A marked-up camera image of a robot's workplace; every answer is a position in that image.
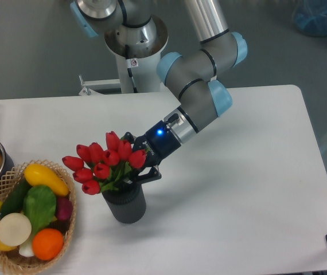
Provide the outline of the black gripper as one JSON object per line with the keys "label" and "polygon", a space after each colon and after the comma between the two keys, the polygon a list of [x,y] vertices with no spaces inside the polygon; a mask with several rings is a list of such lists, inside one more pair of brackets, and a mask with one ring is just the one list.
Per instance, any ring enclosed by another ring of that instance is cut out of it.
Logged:
{"label": "black gripper", "polygon": [[135,138],[131,132],[126,132],[121,140],[127,140],[129,143],[134,143],[133,151],[145,150],[146,160],[143,167],[150,167],[146,174],[142,174],[142,170],[132,171],[123,178],[127,184],[144,184],[160,180],[162,174],[158,167],[161,161],[167,158],[181,143],[167,127],[164,121],[159,121],[156,125],[150,128],[144,135]]}

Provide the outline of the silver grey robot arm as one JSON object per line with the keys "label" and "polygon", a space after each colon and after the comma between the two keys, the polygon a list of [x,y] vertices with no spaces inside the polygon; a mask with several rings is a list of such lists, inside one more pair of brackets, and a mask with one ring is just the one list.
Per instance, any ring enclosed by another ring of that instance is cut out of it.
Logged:
{"label": "silver grey robot arm", "polygon": [[228,29],[218,1],[185,1],[200,51],[190,57],[171,52],[164,22],[150,11],[149,1],[73,1],[71,10],[89,37],[104,36],[115,56],[119,78],[83,82],[84,89],[117,85],[122,93],[156,92],[166,86],[179,107],[143,136],[127,133],[136,165],[124,161],[105,185],[142,184],[160,178],[158,165],[232,105],[216,76],[242,62],[247,43]]}

